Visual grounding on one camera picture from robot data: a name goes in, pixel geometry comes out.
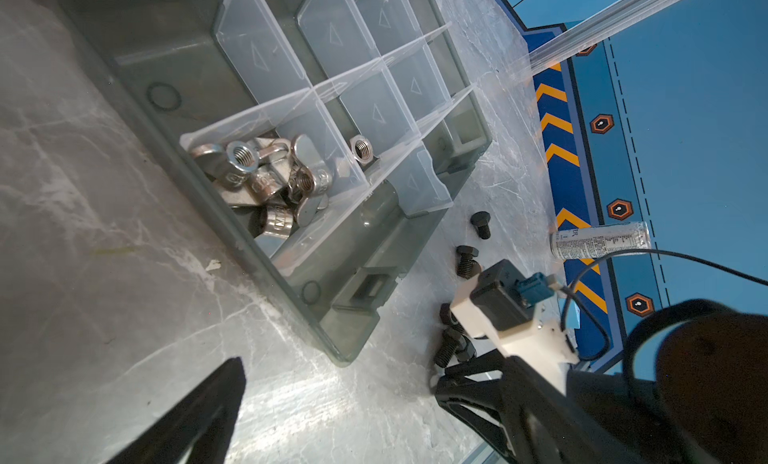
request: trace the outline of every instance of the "spray can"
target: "spray can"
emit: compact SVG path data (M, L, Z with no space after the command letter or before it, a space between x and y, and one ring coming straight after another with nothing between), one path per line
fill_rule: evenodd
M597 259L615 250L650 249L650 233L645 222L610 224L560 230L550 236L549 245L558 259Z

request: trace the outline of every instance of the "marble surface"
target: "marble surface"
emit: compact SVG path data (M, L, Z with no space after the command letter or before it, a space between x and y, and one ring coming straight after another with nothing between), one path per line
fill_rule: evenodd
M0 0L0 462L102 462L229 356L248 384L228 462L463 460L480 439L429 391L453 247L562 266L533 87L504 64L525 44L492 0L439 1L457 46L480 46L474 69L494 68L475 78L496 142L341 369L289 331L82 74L48 0ZM481 209L490 241L467 223Z

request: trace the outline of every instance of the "black hex bolt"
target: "black hex bolt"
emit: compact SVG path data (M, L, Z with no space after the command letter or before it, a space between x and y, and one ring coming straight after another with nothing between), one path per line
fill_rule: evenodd
M466 347L466 344L464 344L465 341L466 337L464 337L464 334L458 332L453 327L447 327L442 332L442 344L440 345L440 349L437 350L435 359L433 360L435 364L439 367L447 367L448 363L451 362L451 358L456 352L456 349L460 346Z
M464 337L464 342L458 344L458 348L456 349L456 359L458 359L458 362L469 362L470 360L475 359L477 355L478 352L475 349L475 345L472 344L472 340Z
M451 312L451 303L440 304L440 322L447 326L455 327L458 332L464 334L464 327L458 322L453 312Z
M472 278L472 268L475 266L475 258L480 255L480 251L472 246L458 246L456 253L459 256L456 275L465 279Z
M481 239L491 238L491 229L488 227L488 223L491 222L491 215L484 210L475 212L469 219L469 222L475 226L475 230L478 232L478 236Z

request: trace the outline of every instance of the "hexagonal marker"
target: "hexagonal marker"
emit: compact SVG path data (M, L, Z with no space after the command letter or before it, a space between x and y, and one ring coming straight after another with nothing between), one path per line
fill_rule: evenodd
M610 114L599 114L596 118L592 119L589 123L589 127L595 134L605 134L611 130L614 126L614 116Z
M646 317L656 309L654 308L653 299L648 296L643 296L640 293L636 293L627 298L627 310L636 316Z
M581 49L580 52L576 53L576 56L577 57L589 56L592 53L592 51L597 48L597 46L598 46L597 44L593 44L592 46L589 46L586 49Z
M608 205L608 215L613 219L624 220L632 214L634 214L634 209L628 200L617 199Z

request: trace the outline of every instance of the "plastic organizer box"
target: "plastic organizer box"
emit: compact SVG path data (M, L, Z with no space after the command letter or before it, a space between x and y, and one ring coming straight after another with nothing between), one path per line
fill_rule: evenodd
M489 145L434 0L59 4L86 72L240 265L334 362L354 360ZM333 173L328 208L271 259L253 211L187 154L265 134L309 135Z

